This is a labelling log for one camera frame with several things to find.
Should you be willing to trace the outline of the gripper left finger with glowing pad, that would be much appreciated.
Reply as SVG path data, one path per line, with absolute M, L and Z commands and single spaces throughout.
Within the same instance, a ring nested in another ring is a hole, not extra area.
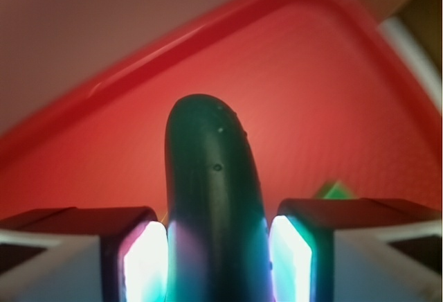
M 43 208 L 1 221 L 2 301 L 164 301 L 165 227 L 149 207 Z

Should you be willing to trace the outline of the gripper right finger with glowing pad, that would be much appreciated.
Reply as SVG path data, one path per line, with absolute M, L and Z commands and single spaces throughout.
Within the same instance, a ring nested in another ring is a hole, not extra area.
M 285 199 L 271 223 L 276 301 L 441 301 L 442 214 L 404 199 Z

